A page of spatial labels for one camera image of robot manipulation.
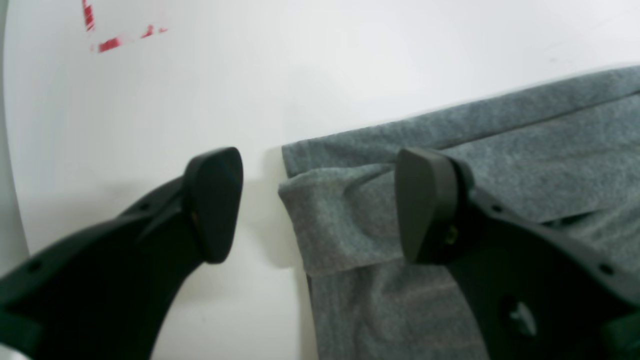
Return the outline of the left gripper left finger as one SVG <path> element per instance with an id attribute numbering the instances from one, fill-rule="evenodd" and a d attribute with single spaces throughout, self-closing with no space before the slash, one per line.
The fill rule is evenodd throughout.
<path id="1" fill-rule="evenodd" d="M 35 254 L 1 279 L 1 344 L 32 360 L 148 360 L 185 280 L 222 264 L 243 190 L 240 151 L 190 160 L 114 219 Z"/>

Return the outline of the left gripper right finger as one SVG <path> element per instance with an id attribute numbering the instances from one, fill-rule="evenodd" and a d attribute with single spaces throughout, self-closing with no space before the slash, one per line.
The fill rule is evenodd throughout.
<path id="1" fill-rule="evenodd" d="M 403 148 L 395 202 L 404 257 L 449 271 L 492 360 L 639 358 L 639 280 L 516 215 L 465 162 Z"/>

